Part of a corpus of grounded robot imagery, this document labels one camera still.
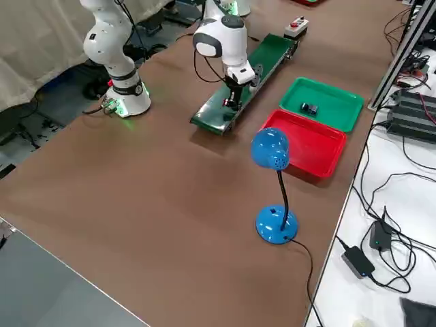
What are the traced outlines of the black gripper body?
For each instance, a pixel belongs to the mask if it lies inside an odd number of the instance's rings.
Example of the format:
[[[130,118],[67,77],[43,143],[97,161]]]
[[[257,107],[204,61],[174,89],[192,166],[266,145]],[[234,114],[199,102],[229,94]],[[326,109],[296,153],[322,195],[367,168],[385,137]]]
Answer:
[[[241,89],[245,86],[245,83],[239,84],[235,79],[229,76],[225,76],[223,81],[229,90]]]

